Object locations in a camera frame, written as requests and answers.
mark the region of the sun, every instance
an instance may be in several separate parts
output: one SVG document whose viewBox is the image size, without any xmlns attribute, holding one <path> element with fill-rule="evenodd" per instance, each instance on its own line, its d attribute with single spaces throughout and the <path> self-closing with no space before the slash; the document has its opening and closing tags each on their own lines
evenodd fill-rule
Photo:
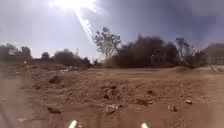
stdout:
<svg viewBox="0 0 224 128">
<path fill-rule="evenodd" d="M 94 10 L 96 0 L 55 0 L 52 6 L 59 6 L 63 10 L 72 9 L 78 11 L 82 8 Z"/>
</svg>

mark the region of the hazy sky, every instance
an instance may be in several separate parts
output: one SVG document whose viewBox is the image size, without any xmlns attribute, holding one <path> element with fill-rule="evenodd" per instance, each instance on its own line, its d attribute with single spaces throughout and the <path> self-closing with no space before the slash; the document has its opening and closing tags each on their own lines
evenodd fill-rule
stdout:
<svg viewBox="0 0 224 128">
<path fill-rule="evenodd" d="M 34 57 L 68 48 L 99 56 L 72 10 L 50 7 L 51 0 L 0 0 L 0 40 L 29 46 Z M 202 47 L 224 40 L 223 0 L 97 0 L 98 13 L 82 10 L 93 33 L 107 26 L 122 41 L 139 34 L 173 41 L 184 37 Z"/>
</svg>

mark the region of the sunlight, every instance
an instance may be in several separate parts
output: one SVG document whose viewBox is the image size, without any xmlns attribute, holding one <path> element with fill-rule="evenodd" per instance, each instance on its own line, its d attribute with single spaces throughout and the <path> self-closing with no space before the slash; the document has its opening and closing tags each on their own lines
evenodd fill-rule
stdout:
<svg viewBox="0 0 224 128">
<path fill-rule="evenodd" d="M 87 39 L 91 44 L 93 44 L 92 41 L 92 32 L 91 32 L 91 24 L 89 20 L 83 19 L 81 15 L 81 9 L 89 9 L 92 12 L 97 13 L 96 7 L 95 7 L 96 0 L 54 0 L 53 3 L 50 4 L 51 7 L 58 6 L 62 10 L 73 10 L 87 36 Z"/>
<path fill-rule="evenodd" d="M 87 8 L 94 11 L 96 0 L 55 0 L 52 6 L 59 6 L 63 10 L 72 9 L 74 11 Z"/>
</svg>

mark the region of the vegetation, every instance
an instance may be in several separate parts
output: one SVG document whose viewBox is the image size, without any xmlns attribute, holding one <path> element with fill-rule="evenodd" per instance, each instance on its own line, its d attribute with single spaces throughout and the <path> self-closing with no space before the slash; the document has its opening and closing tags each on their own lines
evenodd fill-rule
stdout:
<svg viewBox="0 0 224 128">
<path fill-rule="evenodd" d="M 0 60 L 1 61 L 28 61 L 32 59 L 31 50 L 28 47 L 21 47 L 21 50 L 12 44 L 0 45 Z"/>
<path fill-rule="evenodd" d="M 41 55 L 42 60 L 50 60 L 50 55 L 48 52 L 43 52 Z"/>
<path fill-rule="evenodd" d="M 97 31 L 93 38 L 98 51 L 105 56 L 107 68 L 145 68 L 188 66 L 191 68 L 204 66 L 207 62 L 224 64 L 224 44 L 211 44 L 201 51 L 196 51 L 193 45 L 184 38 L 174 42 L 166 42 L 159 37 L 139 36 L 137 40 L 121 45 L 120 36 L 112 34 L 108 28 Z M 0 45 L 0 61 L 32 60 L 28 47 L 16 48 L 12 44 Z M 81 58 L 68 49 L 57 51 L 53 57 L 43 52 L 41 60 L 56 61 L 66 66 L 91 67 L 90 60 Z M 97 59 L 93 67 L 102 67 Z"/>
<path fill-rule="evenodd" d="M 120 36 L 112 34 L 110 30 L 105 27 L 101 33 L 99 31 L 96 32 L 93 41 L 98 47 L 98 52 L 105 55 L 106 61 L 116 53 L 117 47 L 121 43 Z"/>
</svg>

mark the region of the dirt ground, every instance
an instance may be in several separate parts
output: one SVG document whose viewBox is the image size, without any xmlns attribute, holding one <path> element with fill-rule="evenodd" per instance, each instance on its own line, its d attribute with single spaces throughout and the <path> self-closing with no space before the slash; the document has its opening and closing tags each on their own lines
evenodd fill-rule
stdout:
<svg viewBox="0 0 224 128">
<path fill-rule="evenodd" d="M 0 101 L 13 128 L 65 128 L 72 120 L 78 128 L 223 128 L 224 72 L 216 68 L 0 65 Z M 0 124 L 7 128 L 4 117 Z"/>
</svg>

